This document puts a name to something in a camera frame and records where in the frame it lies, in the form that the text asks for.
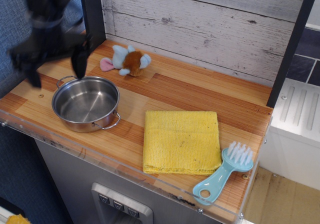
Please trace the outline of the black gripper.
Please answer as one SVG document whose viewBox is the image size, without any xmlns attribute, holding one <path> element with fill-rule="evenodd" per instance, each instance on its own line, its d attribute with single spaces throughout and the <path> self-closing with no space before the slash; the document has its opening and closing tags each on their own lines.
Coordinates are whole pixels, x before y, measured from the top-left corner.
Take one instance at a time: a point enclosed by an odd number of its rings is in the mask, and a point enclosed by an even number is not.
<svg viewBox="0 0 320 224">
<path fill-rule="evenodd" d="M 37 69 L 42 63 L 70 57 L 75 76 L 82 79 L 90 55 L 89 38 L 83 33 L 64 32 L 60 19 L 31 18 L 30 24 L 30 36 L 8 50 L 12 65 L 22 70 L 33 87 L 41 88 Z"/>
</svg>

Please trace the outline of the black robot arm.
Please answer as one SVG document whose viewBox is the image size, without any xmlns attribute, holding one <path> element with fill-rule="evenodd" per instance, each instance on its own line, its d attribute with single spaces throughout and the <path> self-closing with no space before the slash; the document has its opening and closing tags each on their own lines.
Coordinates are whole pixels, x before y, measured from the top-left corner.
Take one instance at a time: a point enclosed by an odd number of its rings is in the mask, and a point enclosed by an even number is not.
<svg viewBox="0 0 320 224">
<path fill-rule="evenodd" d="M 14 68 L 23 72 L 36 88 L 42 86 L 37 69 L 46 62 L 70 57 L 75 76 L 81 79 L 86 74 L 91 53 L 90 39 L 84 34 L 63 32 L 61 27 L 70 1 L 26 0 L 31 34 L 7 52 Z"/>
</svg>

